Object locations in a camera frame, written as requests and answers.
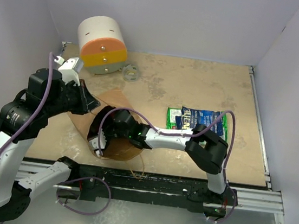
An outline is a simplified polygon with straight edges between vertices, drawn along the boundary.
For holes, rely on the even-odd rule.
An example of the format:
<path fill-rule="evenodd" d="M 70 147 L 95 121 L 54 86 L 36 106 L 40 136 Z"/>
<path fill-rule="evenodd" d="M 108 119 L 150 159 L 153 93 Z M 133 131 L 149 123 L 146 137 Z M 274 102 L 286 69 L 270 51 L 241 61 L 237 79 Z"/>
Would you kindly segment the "brown paper bag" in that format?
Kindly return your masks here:
<path fill-rule="evenodd" d="M 137 156 L 143 159 L 142 150 L 132 145 L 126 138 L 113 138 L 107 144 L 103 155 L 98 157 L 92 146 L 88 143 L 98 135 L 99 125 L 107 112 L 114 108 L 127 107 L 132 105 L 119 88 L 111 89 L 96 96 L 100 106 L 92 110 L 89 114 L 78 115 L 69 113 L 68 116 L 75 128 L 87 143 L 88 150 L 94 158 L 102 161 L 124 162 L 125 166 L 131 169 L 129 161 Z"/>

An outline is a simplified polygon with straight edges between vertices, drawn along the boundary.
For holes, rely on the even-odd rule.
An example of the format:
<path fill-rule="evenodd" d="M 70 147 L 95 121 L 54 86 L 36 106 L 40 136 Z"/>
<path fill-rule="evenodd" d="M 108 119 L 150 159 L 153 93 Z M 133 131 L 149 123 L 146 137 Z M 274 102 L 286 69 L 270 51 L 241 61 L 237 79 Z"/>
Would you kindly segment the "green white snack packet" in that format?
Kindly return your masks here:
<path fill-rule="evenodd" d="M 180 115 L 180 112 L 181 112 L 181 108 L 169 107 L 167 109 L 167 120 L 166 120 L 166 128 L 167 129 L 178 130 L 176 127 L 175 116 Z"/>

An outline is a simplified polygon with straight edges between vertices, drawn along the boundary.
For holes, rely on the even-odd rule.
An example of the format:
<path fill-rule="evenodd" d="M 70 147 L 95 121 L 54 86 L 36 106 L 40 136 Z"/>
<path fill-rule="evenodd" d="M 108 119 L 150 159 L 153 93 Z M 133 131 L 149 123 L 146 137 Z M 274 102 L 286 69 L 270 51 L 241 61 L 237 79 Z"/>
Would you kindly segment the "blue white chips bag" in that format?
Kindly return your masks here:
<path fill-rule="evenodd" d="M 182 107 L 180 115 L 175 116 L 175 123 L 177 129 L 194 129 L 197 125 L 202 124 L 208 127 L 211 125 L 221 112 L 208 110 L 195 110 L 193 108 Z M 228 136 L 228 120 L 224 116 L 219 122 L 214 124 L 210 130 L 215 132 L 223 140 L 227 140 Z"/>

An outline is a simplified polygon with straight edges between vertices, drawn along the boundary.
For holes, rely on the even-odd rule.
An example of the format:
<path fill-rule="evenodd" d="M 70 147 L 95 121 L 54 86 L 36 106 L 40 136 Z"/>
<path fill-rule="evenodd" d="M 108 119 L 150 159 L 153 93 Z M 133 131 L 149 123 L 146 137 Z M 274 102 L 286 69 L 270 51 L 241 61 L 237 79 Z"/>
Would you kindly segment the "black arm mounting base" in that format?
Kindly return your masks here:
<path fill-rule="evenodd" d="M 222 219 L 238 205 L 237 192 L 227 187 L 223 194 L 208 190 L 202 179 L 147 173 L 136 179 L 127 170 L 78 164 L 64 156 L 59 161 L 70 167 L 66 185 L 79 190 L 79 198 L 95 201 L 111 198 L 126 202 L 186 209 Z"/>

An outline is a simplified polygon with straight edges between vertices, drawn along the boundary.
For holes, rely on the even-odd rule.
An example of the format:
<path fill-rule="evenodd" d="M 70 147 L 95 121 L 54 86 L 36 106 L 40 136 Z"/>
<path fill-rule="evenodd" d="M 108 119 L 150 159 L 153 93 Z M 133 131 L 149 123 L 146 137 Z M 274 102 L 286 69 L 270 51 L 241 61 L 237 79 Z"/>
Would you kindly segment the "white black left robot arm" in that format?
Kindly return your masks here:
<path fill-rule="evenodd" d="M 38 195 L 53 185 L 76 184 L 79 165 L 64 156 L 44 171 L 16 179 L 26 152 L 48 120 L 71 112 L 84 115 L 100 106 L 87 90 L 85 81 L 64 82 L 61 72 L 39 69 L 28 80 L 28 87 L 0 112 L 0 223 L 25 212 Z"/>

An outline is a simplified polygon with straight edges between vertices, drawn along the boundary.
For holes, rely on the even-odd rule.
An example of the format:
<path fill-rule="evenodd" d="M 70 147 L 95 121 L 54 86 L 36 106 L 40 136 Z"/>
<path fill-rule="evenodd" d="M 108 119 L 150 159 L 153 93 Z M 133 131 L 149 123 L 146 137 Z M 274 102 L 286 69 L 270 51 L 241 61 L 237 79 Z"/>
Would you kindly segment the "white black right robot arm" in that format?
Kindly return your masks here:
<path fill-rule="evenodd" d="M 125 138 L 138 149 L 170 149 L 187 153 L 207 174 L 208 198 L 219 203 L 226 198 L 223 164 L 227 159 L 228 144 L 205 125 L 193 129 L 167 130 L 144 124 L 134 119 L 130 108 L 114 108 L 99 124 L 93 150 L 102 156 L 111 139 Z"/>

